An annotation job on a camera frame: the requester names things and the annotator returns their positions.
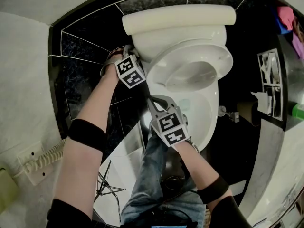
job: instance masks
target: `wall outlet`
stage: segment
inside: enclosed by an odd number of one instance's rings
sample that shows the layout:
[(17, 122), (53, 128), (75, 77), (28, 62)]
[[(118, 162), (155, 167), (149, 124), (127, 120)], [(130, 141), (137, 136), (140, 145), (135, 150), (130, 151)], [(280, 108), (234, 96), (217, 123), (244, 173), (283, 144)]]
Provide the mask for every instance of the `wall outlet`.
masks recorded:
[[(21, 166), (24, 166), (25, 163), (29, 162), (30, 160), (37, 160), (39, 156), (43, 155), (45, 152), (43, 150), (41, 142), (37, 142), (36, 144), (30, 146), (26, 150), (22, 151), (18, 155), (18, 160)], [(47, 165), (42, 169), (38, 169), (37, 171), (33, 171), (32, 173), (25, 173), (31, 183), (34, 186), (37, 186), (41, 183), (51, 172), (53, 171), (53, 166)]]

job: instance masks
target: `blue denim jeans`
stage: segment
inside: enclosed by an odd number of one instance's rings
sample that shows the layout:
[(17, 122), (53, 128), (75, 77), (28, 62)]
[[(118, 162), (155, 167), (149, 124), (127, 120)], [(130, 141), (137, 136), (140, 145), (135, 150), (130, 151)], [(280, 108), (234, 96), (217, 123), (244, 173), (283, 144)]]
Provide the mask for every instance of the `blue denim jeans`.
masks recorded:
[[(152, 136), (147, 144), (142, 159), (140, 171), (134, 185), (131, 198), (122, 211), (122, 225), (135, 220), (141, 213), (163, 203), (161, 189), (161, 174), (166, 163), (168, 147), (157, 136)], [(189, 178), (182, 191), (196, 190), (192, 178)], [(177, 209), (185, 212), (192, 221), (198, 223), (197, 228), (203, 228), (206, 206), (200, 197), (193, 192), (185, 192), (182, 195), (161, 204), (158, 209), (166, 212), (167, 209)], [(177, 211), (170, 211), (180, 218), (187, 217)]]

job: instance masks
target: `black armband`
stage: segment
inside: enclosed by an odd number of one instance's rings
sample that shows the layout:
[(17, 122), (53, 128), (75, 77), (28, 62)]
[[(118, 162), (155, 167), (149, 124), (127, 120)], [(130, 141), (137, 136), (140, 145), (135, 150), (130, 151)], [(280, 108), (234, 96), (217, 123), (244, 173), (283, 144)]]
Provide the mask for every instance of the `black armband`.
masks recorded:
[(198, 191), (204, 204), (208, 204), (221, 197), (229, 189), (225, 180), (219, 176), (210, 186)]
[(106, 144), (104, 131), (94, 124), (82, 119), (75, 119), (72, 122), (68, 131), (68, 136), (74, 141), (83, 143), (101, 152)]

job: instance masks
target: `cable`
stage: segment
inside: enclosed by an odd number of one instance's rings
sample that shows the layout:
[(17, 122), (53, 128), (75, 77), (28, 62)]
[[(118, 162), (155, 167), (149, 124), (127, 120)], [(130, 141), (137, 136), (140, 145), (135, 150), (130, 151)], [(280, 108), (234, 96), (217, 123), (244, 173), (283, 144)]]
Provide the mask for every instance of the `cable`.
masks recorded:
[(117, 208), (118, 208), (118, 215), (119, 215), (119, 225), (121, 225), (122, 222), (122, 217), (120, 214), (120, 205), (119, 205), (119, 199), (116, 195), (115, 192), (113, 192), (113, 190), (111, 189), (111, 186), (109, 185), (108, 181), (100, 174), (98, 173), (99, 178), (104, 182), (105, 186), (109, 189), (109, 191), (114, 195), (114, 197), (116, 198), (117, 201)]
[(50, 165), (51, 163), (59, 161), (63, 157), (63, 147), (65, 143), (66, 139), (63, 139), (62, 143), (55, 145), (49, 151), (39, 156), (38, 159), (30, 160), (29, 162), (25, 163), (22, 167), (22, 171), (18, 172), (12, 178), (17, 178), (24, 172), (32, 173), (38, 169), (42, 169), (43, 167)]

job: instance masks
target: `forearm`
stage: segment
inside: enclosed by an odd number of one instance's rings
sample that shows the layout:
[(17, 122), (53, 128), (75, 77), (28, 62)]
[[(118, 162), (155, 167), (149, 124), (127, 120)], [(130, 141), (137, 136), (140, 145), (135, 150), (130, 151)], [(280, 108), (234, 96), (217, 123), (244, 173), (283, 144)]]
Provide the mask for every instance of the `forearm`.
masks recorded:
[[(77, 118), (86, 120), (105, 132), (110, 102), (117, 82), (115, 77), (104, 76)], [(99, 150), (68, 138), (55, 199), (74, 206), (91, 218), (101, 160), (102, 153)]]
[[(219, 174), (189, 143), (183, 141), (175, 145), (175, 148), (184, 161), (198, 190), (203, 190), (210, 186), (219, 177)], [(212, 211), (223, 198), (231, 195), (232, 193), (228, 189), (220, 198), (207, 204), (208, 208)]]

